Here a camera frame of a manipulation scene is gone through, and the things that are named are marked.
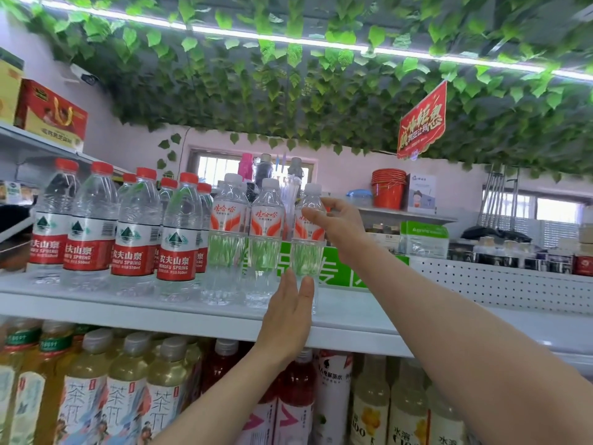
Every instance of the led light strip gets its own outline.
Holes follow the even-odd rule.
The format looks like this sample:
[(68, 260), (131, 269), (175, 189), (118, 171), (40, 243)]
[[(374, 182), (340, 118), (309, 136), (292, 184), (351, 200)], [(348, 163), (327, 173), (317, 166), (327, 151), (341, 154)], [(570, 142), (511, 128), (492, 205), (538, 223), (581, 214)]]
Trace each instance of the led light strip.
[[(144, 23), (146, 25), (153, 25), (156, 27), (162, 28), (173, 28), (173, 29), (180, 29), (180, 30), (187, 30), (187, 26), (181, 22), (168, 22), (163, 19), (146, 17), (142, 15), (129, 15), (124, 12), (117, 12), (117, 11), (108, 11), (106, 9), (88, 9), (85, 7), (78, 7), (74, 5), (70, 5), (69, 3), (52, 1), (52, 0), (17, 0), (25, 5), (31, 5), (33, 3), (41, 3), (43, 6), (49, 7), (51, 9), (59, 9), (60, 11), (70, 11), (70, 12), (87, 12), (88, 14), (96, 15), (99, 17), (105, 17), (115, 20), (125, 20), (137, 23)], [(220, 28), (211, 28), (211, 27), (201, 27), (201, 26), (192, 26), (192, 31), (201, 33), (201, 34), (213, 34), (216, 36), (225, 36), (225, 37), (237, 37), (242, 39), (251, 39), (251, 40), (269, 40), (272, 42), (277, 43), (286, 43), (286, 44), (299, 44), (299, 45), (308, 45), (310, 47), (320, 47), (320, 48), (333, 48), (339, 50), (351, 50), (351, 51), (360, 51), (361, 53), (369, 52), (369, 47), (366, 45), (346, 45), (346, 44), (338, 44), (334, 42), (327, 42), (324, 40), (313, 40), (313, 39), (306, 39), (306, 38), (291, 38), (291, 37), (284, 37), (284, 36), (269, 36), (265, 34), (257, 34), (256, 32), (246, 32), (246, 31), (236, 31), (233, 29), (220, 29)], [(375, 48), (374, 53), (376, 54), (386, 54), (389, 56), (398, 56), (398, 57), (415, 57), (418, 59), (423, 60), (432, 60), (438, 62), (454, 62), (457, 64), (463, 65), (481, 65), (484, 67), (496, 68), (496, 69), (510, 69), (510, 70), (517, 70), (520, 72), (528, 72), (532, 74), (538, 74), (545, 70), (545, 67), (536, 66), (536, 65), (529, 65), (529, 64), (510, 64), (504, 63), (499, 61), (493, 60), (485, 60), (485, 59), (472, 59), (470, 57), (464, 57), (454, 54), (446, 54), (444, 56), (433, 56), (429, 53), (424, 53), (421, 51), (410, 51), (410, 50), (399, 50), (399, 49), (391, 49), (391, 48), (383, 48), (378, 47)], [(569, 78), (569, 79), (576, 79), (579, 81), (593, 81), (593, 74), (584, 74), (582, 72), (574, 72), (572, 70), (553, 70), (552, 74), (562, 77), (562, 78)]]

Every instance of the hand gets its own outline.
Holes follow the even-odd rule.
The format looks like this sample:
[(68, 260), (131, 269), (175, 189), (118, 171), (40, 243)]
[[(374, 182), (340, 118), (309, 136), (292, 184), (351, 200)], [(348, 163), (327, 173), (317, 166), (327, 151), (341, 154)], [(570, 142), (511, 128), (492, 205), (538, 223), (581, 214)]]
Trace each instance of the hand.
[(337, 212), (325, 212), (303, 208), (302, 213), (309, 222), (322, 227), (333, 246), (337, 248), (341, 262), (352, 267), (360, 255), (361, 245), (369, 241), (360, 212), (352, 204), (337, 198), (322, 198), (326, 208)]
[(279, 372), (297, 357), (307, 342), (314, 292), (313, 278), (305, 276), (299, 291), (297, 277), (287, 269), (270, 299), (253, 349), (267, 358), (278, 358)]

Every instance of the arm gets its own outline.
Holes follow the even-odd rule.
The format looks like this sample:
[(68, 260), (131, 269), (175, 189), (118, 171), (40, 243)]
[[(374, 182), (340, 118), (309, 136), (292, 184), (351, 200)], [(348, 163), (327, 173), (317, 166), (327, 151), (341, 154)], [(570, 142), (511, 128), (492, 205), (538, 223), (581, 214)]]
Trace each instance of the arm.
[(251, 351), (159, 434), (154, 445), (232, 445), (257, 402), (305, 346), (313, 291), (313, 280), (305, 278), (299, 292), (294, 273), (287, 270)]
[(545, 347), (429, 281), (364, 234), (358, 210), (303, 210), (326, 229), (428, 376), (488, 445), (593, 443), (593, 385)]

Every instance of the pegboard panel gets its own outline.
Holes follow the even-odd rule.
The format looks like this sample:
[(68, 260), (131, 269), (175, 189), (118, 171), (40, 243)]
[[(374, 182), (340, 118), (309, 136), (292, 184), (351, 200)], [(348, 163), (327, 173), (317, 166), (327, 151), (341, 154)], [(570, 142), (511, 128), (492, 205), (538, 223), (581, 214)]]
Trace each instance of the pegboard panel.
[(410, 257), (431, 281), (485, 306), (593, 316), (593, 278)]

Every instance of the artificial ivy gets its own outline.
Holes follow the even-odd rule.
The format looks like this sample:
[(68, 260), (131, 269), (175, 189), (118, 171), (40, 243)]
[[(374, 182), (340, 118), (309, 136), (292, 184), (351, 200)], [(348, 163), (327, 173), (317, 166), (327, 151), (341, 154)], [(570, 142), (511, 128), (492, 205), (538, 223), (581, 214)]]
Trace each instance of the artificial ivy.
[[(356, 154), (394, 152), (399, 119), (446, 79), (447, 131), (424, 156), (462, 162), (466, 170), (506, 164), (529, 168), (533, 177), (593, 176), (591, 88), (552, 74), (561, 67), (593, 74), (593, 27), (570, 17), (593, 0), (65, 1), (187, 26), (157, 28), (0, 0), (49, 40), (56, 59), (100, 78), (122, 123), (233, 131), (233, 143), (244, 132), (272, 148), (286, 141), (289, 149), (332, 146), (337, 154), (343, 146)], [(569, 17), (557, 19), (558, 12)], [(209, 36), (194, 33), (194, 25), (365, 44), (369, 51)], [(558, 31), (538, 38), (551, 25)], [(377, 47), (465, 53), (545, 71), (402, 59), (375, 54)], [(176, 152), (167, 159), (174, 162)]]

